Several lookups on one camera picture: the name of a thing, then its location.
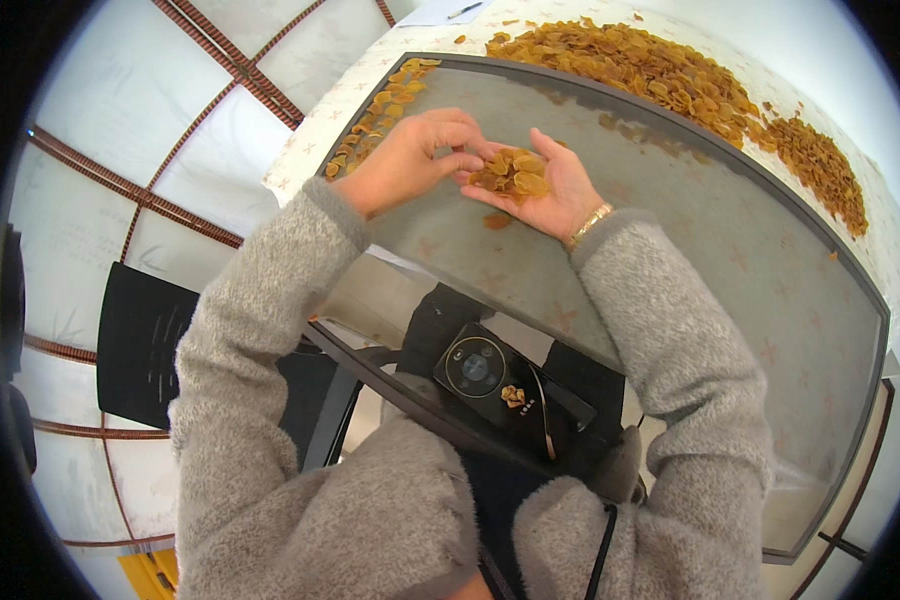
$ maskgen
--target gold bracelet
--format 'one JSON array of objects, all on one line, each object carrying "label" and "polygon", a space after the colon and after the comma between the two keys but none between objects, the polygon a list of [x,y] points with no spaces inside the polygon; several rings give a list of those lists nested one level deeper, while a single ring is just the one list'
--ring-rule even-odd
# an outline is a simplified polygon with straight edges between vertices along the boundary
[{"label": "gold bracelet", "polygon": [[572,253],[576,250],[577,245],[580,244],[580,241],[584,239],[584,235],[593,229],[593,226],[597,225],[597,222],[606,217],[607,215],[613,212],[613,206],[603,203],[599,208],[590,213],[590,216],[586,218],[586,221],[583,222],[583,225],[580,226],[579,229],[576,230],[576,233],[570,236],[570,240],[567,242],[567,252]]}]

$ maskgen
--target person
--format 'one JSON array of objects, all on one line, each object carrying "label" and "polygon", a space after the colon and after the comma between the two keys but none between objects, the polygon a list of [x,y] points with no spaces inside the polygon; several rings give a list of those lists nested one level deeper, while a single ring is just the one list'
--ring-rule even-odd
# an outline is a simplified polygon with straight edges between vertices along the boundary
[{"label": "person", "polygon": [[346,461],[301,474],[277,426],[287,396],[276,358],[369,246],[367,220],[446,177],[572,247],[643,411],[667,424],[648,449],[656,483],[640,506],[607,511],[571,477],[529,491],[504,531],[520,581],[504,577],[502,597],[584,598],[594,570],[602,599],[762,595],[772,453],[754,355],[652,215],[605,205],[572,150],[537,129],[529,139],[550,191],[518,206],[466,185],[499,148],[468,114],[407,117],[353,174],[308,180],[206,288],[169,407],[180,600],[500,594],[482,574],[482,523],[449,443],[394,411]]}]

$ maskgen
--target sleeve cuff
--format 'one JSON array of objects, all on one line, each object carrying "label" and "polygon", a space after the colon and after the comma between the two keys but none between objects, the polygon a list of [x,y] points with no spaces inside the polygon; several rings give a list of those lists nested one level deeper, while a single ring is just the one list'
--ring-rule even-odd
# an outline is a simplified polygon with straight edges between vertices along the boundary
[{"label": "sleeve cuff", "polygon": [[340,232],[349,239],[357,250],[365,251],[371,245],[371,234],[363,215],[330,189],[321,176],[307,179],[301,189],[310,202],[323,211],[333,221]]},{"label": "sleeve cuff", "polygon": [[584,270],[587,261],[604,245],[609,237],[623,230],[631,223],[647,223],[658,225],[657,217],[649,210],[639,208],[614,208],[606,217],[600,219],[583,235],[583,238],[570,253],[570,264],[577,273]]}]

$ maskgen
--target black cord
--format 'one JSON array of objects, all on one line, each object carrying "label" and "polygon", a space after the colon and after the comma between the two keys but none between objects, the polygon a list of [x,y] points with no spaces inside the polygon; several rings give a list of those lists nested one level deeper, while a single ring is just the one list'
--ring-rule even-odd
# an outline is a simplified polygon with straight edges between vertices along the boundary
[{"label": "black cord", "polygon": [[607,512],[606,530],[603,531],[603,539],[600,541],[600,551],[593,562],[593,571],[590,573],[590,583],[586,587],[586,595],[583,600],[593,600],[597,597],[597,588],[600,586],[600,575],[604,572],[604,562],[607,560],[607,551],[611,547],[613,528],[617,524],[617,505],[607,504],[603,507]]}]

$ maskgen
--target paper sheet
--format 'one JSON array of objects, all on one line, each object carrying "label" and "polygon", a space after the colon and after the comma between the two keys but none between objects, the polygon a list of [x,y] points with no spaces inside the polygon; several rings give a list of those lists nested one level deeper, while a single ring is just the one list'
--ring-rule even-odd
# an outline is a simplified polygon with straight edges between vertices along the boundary
[{"label": "paper sheet", "polygon": [[408,14],[397,27],[428,27],[433,25],[462,25],[476,18],[493,0],[483,0],[480,6],[470,8],[464,14],[452,19],[447,17],[465,9],[479,0],[431,0]]}]

